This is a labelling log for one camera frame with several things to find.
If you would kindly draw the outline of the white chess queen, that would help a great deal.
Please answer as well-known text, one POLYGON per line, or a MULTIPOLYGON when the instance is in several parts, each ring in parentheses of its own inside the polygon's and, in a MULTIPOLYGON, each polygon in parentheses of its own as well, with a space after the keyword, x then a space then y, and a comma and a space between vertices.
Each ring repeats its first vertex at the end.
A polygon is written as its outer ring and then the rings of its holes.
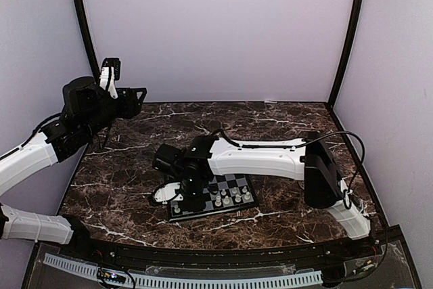
POLYGON ((229 196, 225 196, 224 197, 223 203, 226 204, 226 205, 230 204, 230 198, 229 198, 229 196))

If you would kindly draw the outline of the black grey chessboard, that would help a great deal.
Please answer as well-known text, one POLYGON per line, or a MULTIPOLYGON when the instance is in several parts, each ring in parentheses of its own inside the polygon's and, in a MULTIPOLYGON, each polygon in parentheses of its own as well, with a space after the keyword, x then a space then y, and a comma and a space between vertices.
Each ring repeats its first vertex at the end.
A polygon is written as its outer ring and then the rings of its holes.
POLYGON ((191 200, 172 201, 167 205, 168 221, 187 221, 220 213, 234 213, 255 208, 258 199, 249 176, 230 174, 215 176, 201 196, 191 200))

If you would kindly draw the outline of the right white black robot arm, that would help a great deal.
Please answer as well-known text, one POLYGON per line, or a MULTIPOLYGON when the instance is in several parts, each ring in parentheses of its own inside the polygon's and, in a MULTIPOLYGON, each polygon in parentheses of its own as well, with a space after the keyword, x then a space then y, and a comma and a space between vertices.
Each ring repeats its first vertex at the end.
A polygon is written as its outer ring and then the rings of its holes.
POLYGON ((219 129, 193 139, 188 148, 162 144, 152 166, 166 175, 167 183, 153 194, 154 202, 182 202, 204 208, 204 188, 226 175, 276 176, 304 183, 304 201, 325 209, 345 229, 345 251, 359 258, 371 247, 371 222, 362 204, 353 200, 324 138, 310 132, 287 141, 234 141, 219 129))

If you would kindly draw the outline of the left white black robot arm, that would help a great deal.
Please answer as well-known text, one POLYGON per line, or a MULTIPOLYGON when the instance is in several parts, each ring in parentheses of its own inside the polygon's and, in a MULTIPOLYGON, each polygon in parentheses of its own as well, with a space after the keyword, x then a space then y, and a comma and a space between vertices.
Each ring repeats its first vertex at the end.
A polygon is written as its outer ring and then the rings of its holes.
MULTIPOLYGON (((146 88, 117 88, 113 82, 98 85, 84 76, 62 89, 64 107, 41 122, 21 145, 1 156, 1 193, 31 175, 61 163, 92 142, 117 118, 130 119, 141 112, 146 88)), ((68 245, 81 259, 95 254, 87 228, 72 215, 41 215, 1 205, 1 239, 24 239, 68 245)))

